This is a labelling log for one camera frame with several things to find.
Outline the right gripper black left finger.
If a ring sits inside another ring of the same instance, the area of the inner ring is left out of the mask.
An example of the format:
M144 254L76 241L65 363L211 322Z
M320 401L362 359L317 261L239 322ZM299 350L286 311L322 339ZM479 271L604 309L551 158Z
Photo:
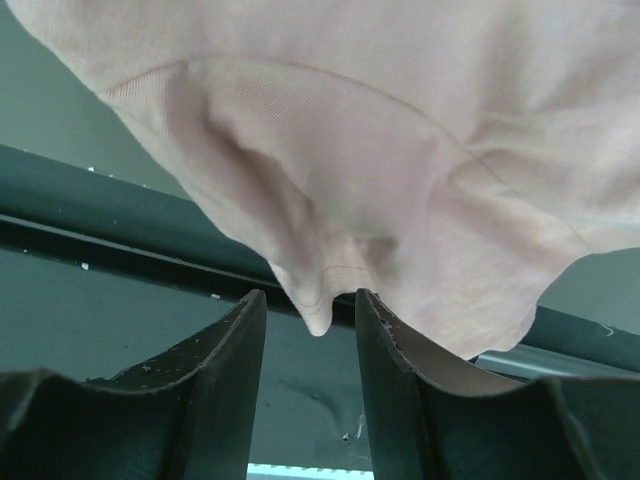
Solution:
M110 379L1 376L5 479L243 479L266 332L254 290L225 315Z

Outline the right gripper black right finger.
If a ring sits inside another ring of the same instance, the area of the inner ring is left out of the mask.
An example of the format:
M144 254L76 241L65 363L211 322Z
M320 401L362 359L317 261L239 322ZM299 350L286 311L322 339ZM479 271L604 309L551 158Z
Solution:
M454 355L361 290L355 329L378 479L635 479L639 382L518 382Z

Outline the pink printed t-shirt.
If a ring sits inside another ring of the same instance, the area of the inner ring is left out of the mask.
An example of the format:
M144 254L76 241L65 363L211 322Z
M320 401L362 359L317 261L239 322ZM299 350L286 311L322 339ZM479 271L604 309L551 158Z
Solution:
M635 1L12 1L315 336L376 292L469 359L639 243Z

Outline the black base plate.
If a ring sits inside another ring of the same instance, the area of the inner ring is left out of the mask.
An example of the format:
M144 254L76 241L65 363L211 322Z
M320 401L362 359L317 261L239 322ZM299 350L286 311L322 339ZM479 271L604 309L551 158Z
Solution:
M190 203L93 170L1 150L1 376L115 377L266 298L249 464L371 470L356 296L315 338L252 254ZM540 309L521 345L639 374L639 339Z

